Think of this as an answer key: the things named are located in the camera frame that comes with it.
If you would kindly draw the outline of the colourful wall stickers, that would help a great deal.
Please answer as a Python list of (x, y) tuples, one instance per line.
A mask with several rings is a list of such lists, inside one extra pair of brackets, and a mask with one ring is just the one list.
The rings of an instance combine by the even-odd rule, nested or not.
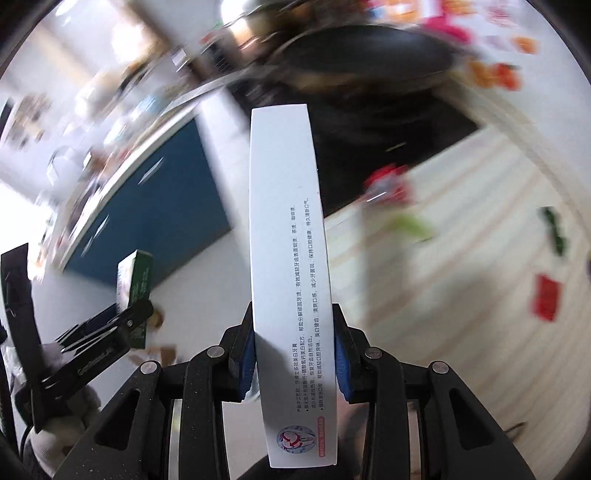
[(418, 27), (461, 51), (465, 76), (482, 89), (519, 91), (523, 64), (541, 43), (525, 1), (366, 1), (370, 18)]

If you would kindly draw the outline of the green white medicine box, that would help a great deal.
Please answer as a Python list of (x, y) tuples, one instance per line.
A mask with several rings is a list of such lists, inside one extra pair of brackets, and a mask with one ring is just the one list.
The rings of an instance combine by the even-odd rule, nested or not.
[(138, 300), (148, 300), (151, 291), (153, 257), (135, 250), (118, 263), (116, 304), (122, 312)]

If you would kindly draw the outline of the pink striped counter cloth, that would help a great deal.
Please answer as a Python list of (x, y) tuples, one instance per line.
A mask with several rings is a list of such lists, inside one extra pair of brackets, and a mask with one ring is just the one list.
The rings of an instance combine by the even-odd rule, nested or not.
[[(361, 201), (325, 222), (332, 295), (349, 323), (408, 363), (450, 364), (539, 478), (582, 441), (590, 412), (590, 228), (526, 144), (493, 126), (409, 174), (417, 240), (394, 211)], [(560, 215), (558, 257), (540, 208)], [(535, 280), (562, 283), (554, 322), (533, 313)]]

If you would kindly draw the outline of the black gas stove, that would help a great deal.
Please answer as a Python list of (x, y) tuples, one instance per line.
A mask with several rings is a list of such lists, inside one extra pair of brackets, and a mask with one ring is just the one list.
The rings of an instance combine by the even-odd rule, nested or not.
[(242, 81), (228, 90), (245, 116), (266, 106), (308, 107), (327, 216), (360, 197), (377, 170), (416, 167), (479, 129), (431, 90), (407, 95), (379, 89), (311, 94), (263, 81)]

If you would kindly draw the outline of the green crumpled wrapper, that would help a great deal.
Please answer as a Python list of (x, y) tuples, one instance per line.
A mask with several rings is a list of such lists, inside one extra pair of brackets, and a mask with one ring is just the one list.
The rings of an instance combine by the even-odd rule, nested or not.
[(555, 254), (560, 258), (564, 258), (567, 253), (568, 241), (561, 229), (559, 213), (551, 206), (544, 206), (540, 208), (540, 214), (547, 225)]

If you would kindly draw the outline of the white toothpaste box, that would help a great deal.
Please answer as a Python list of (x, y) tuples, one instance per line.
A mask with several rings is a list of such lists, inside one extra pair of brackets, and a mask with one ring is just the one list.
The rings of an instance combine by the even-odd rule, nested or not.
[(332, 466), (338, 461), (334, 316), (307, 105), (252, 110), (249, 254), (270, 466)]

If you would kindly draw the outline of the small red snack packet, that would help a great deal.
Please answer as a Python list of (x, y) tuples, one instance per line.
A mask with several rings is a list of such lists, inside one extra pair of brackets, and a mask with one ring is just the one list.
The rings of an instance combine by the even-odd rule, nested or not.
[(408, 178), (408, 167), (396, 164), (380, 168), (363, 182), (366, 203), (392, 203), (410, 206), (415, 203), (414, 188)]

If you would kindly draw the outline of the black frying wok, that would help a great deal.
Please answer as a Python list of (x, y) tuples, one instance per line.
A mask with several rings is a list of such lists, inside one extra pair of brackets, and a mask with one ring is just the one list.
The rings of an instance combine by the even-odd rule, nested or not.
[(414, 93), (441, 85), (460, 53), (456, 43), (421, 28), (325, 27), (290, 39), (263, 64), (222, 75), (180, 95), (164, 111), (246, 80), (282, 83), (315, 93), (375, 85), (397, 94)]

